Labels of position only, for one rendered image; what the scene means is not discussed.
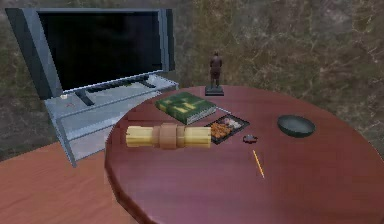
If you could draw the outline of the dark green bowl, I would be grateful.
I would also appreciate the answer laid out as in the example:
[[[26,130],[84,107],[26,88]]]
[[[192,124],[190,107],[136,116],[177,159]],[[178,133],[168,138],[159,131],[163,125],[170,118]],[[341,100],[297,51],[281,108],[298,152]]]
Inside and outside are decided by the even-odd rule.
[[[283,133],[295,138],[308,137],[316,130],[314,123],[297,115],[281,115],[277,125]]]

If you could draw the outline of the round reddish wooden table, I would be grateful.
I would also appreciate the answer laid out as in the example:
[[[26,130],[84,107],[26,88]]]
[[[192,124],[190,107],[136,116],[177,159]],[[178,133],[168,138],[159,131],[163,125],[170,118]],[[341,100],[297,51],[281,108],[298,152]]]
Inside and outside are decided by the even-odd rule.
[[[113,128],[105,168],[139,224],[384,224],[384,161],[357,131],[287,95],[243,86],[224,92],[213,100],[220,110],[199,123],[231,112],[249,125],[210,148],[128,147],[128,126],[172,122],[152,100]],[[304,117],[316,130],[288,136],[277,125],[281,115]],[[245,135],[258,141],[244,143]]]

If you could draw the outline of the grey glass television stand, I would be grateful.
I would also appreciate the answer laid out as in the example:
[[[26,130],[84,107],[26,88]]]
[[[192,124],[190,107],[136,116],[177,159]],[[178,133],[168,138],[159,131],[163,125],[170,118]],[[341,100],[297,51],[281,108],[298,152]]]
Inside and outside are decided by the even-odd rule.
[[[112,127],[131,109],[170,90],[179,84],[152,74],[144,83],[136,82],[94,93],[87,97],[94,105],[87,106],[74,93],[44,101],[57,137],[73,167],[76,162],[105,148]]]

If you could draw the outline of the yellow scroll with brown band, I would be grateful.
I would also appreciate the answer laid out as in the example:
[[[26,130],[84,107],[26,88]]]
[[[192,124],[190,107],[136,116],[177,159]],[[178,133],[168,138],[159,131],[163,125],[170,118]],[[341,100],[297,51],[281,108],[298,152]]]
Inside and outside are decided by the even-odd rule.
[[[126,131],[126,144],[128,147],[152,146],[164,150],[186,147],[209,148],[211,128],[173,123],[163,123],[153,127],[129,126]]]

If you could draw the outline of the green spiral notebook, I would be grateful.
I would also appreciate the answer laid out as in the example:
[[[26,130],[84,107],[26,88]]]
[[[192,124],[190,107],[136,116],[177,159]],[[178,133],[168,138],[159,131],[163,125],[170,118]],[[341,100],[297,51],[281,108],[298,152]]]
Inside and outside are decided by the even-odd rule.
[[[155,106],[185,125],[216,112],[216,105],[188,92],[174,94],[155,102]]]

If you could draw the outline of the grey flat television set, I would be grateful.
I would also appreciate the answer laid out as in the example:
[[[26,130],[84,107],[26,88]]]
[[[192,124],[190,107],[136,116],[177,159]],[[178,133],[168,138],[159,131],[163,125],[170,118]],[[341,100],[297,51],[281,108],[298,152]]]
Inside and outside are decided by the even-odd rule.
[[[138,82],[175,69],[173,11],[166,8],[7,8],[42,100]]]

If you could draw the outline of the dark brown figure statuette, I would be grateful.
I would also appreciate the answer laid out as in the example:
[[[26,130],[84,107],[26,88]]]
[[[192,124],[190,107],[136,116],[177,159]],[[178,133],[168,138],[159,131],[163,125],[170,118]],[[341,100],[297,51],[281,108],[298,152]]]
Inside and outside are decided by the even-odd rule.
[[[217,51],[210,59],[210,85],[205,87],[206,96],[223,96],[224,91],[220,86],[220,75],[223,61]]]

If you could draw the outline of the yellow pencil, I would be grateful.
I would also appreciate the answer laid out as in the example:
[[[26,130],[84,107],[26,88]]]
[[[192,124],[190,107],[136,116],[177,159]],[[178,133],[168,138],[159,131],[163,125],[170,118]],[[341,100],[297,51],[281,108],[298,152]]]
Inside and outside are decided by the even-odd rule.
[[[259,172],[260,172],[262,178],[264,179],[264,178],[265,178],[265,174],[264,174],[262,165],[261,165],[261,163],[260,163],[260,160],[259,160],[259,158],[258,158],[258,155],[257,155],[257,153],[256,153],[255,150],[252,150],[252,152],[253,152],[253,155],[254,155],[255,162],[256,162],[256,164],[257,164],[258,170],[259,170]]]

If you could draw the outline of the black tray of food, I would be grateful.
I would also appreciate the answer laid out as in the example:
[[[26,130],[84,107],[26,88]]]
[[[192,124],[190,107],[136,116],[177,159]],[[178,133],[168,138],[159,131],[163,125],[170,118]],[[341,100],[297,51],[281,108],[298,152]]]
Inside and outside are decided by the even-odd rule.
[[[211,128],[211,141],[219,145],[249,125],[248,121],[227,114],[207,124]]]

